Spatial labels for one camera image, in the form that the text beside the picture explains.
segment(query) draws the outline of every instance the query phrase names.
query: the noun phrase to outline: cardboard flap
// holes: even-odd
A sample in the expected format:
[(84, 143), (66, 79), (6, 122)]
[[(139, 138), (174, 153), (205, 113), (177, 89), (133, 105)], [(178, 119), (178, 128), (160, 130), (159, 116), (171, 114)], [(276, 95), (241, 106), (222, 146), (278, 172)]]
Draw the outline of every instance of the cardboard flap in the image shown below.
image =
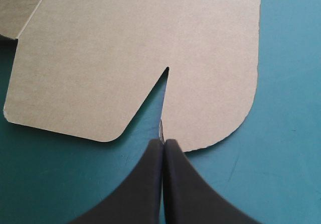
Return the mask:
[(0, 35), (16, 39), (41, 0), (0, 0)]
[(166, 67), (165, 138), (228, 136), (256, 89), (260, 0), (42, 0), (19, 37), (4, 113), (97, 141), (126, 128)]

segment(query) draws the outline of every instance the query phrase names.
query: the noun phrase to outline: cardboard box blank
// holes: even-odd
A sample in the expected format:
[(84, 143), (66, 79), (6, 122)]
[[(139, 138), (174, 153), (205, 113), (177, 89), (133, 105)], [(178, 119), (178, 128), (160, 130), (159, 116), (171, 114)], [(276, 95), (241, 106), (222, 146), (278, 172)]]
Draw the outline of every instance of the cardboard box blank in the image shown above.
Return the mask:
[(19, 36), (5, 116), (111, 141), (169, 67), (164, 137), (177, 139), (184, 151), (214, 144), (243, 122), (253, 103), (259, 5), (42, 0)]

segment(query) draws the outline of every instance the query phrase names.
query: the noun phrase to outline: cardboard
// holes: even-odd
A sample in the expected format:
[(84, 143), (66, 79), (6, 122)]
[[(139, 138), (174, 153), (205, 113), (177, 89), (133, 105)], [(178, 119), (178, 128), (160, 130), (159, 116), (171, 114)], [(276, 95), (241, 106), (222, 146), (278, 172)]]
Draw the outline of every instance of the cardboard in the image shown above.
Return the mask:
[(16, 39), (41, 0), (0, 0), (0, 34)]
[(19, 35), (4, 114), (12, 123), (111, 141), (169, 67), (164, 138), (184, 151), (214, 144), (253, 103), (259, 6), (42, 0)]

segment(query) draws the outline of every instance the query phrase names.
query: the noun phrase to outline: die-cut cardboard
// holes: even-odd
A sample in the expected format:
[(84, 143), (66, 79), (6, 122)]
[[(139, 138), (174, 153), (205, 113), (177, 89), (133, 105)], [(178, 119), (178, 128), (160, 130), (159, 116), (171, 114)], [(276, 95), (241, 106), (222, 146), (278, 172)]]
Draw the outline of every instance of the die-cut cardboard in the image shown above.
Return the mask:
[[(22, 10), (28, 17), (0, 7), (0, 33), (19, 38), (4, 107), (9, 122), (111, 141), (167, 67), (163, 135), (184, 151), (222, 140), (247, 116), (260, 0), (34, 2)], [(21, 28), (8, 24), (15, 19)]]

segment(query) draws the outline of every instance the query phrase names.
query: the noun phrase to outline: teal cutting mat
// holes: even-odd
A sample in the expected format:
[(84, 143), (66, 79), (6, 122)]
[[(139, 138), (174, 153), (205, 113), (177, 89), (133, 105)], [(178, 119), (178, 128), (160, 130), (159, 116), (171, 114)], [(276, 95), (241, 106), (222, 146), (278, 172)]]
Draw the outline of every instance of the teal cutting mat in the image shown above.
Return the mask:
[[(15, 42), (0, 45), (1, 108), (14, 53)], [(244, 124), (188, 158), (263, 223), (321, 223), (321, 0), (262, 0), (258, 71)], [(165, 86), (163, 76), (112, 143), (9, 124), (1, 115), (0, 223), (65, 223), (106, 197), (158, 136)]]

